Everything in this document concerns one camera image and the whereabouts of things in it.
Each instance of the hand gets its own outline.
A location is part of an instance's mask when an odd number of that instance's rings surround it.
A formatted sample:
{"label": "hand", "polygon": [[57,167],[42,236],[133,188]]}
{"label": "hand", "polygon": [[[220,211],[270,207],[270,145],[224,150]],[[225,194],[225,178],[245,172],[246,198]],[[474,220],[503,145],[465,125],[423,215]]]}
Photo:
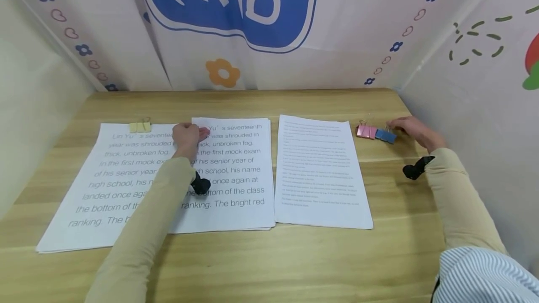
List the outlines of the hand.
{"label": "hand", "polygon": [[176,153],[172,158],[185,157],[190,162],[195,161],[198,151],[198,143],[205,140],[210,134],[210,129],[198,128],[195,124],[180,123],[172,129],[172,139],[176,143]]}
{"label": "hand", "polygon": [[425,124],[414,116],[401,117],[390,120],[387,125],[391,129],[402,129],[413,137],[419,145],[432,152],[440,147],[447,147],[444,137],[441,134],[429,129]]}

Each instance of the striped shirt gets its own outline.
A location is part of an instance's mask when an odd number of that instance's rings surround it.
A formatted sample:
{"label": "striped shirt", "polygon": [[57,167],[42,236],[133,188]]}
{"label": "striped shirt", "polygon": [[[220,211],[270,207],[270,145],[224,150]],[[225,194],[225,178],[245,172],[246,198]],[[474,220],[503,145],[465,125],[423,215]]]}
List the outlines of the striped shirt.
{"label": "striped shirt", "polygon": [[517,261],[480,247],[457,247],[440,256],[435,303],[539,303],[539,280]]}

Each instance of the blue binder clip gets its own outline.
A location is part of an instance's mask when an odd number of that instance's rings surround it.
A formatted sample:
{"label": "blue binder clip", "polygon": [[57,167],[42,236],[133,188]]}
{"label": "blue binder clip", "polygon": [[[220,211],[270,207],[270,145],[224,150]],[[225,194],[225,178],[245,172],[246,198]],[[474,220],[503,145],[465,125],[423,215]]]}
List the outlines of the blue binder clip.
{"label": "blue binder clip", "polygon": [[382,140],[389,144],[394,144],[397,135],[391,132],[391,129],[386,125],[385,129],[376,130],[375,138]]}

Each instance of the black wristband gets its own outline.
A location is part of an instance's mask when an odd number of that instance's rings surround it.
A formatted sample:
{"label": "black wristband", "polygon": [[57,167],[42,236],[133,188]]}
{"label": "black wristband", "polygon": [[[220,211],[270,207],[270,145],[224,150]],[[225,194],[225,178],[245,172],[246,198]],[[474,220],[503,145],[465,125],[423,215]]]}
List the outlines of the black wristband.
{"label": "black wristband", "polygon": [[411,180],[416,180],[425,172],[425,166],[431,162],[435,157],[434,156],[425,156],[421,157],[415,165],[406,165],[403,168],[404,175],[406,178]]}
{"label": "black wristband", "polygon": [[191,186],[193,187],[197,195],[204,195],[208,193],[211,182],[208,179],[201,178],[198,172],[195,172],[195,180],[193,180]]}

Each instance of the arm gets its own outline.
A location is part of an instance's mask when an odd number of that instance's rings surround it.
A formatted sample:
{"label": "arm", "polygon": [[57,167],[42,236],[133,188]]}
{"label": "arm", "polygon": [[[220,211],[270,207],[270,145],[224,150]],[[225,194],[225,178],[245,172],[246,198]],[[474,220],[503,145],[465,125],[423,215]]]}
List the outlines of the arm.
{"label": "arm", "polygon": [[143,303],[153,258],[195,178],[187,158],[161,165],[151,189],[133,212],[97,272],[86,303]]}
{"label": "arm", "polygon": [[404,130],[436,157],[425,171],[444,226],[447,249],[477,246],[507,254],[464,166],[457,154],[446,148],[444,138],[411,116],[394,119],[388,125]]}

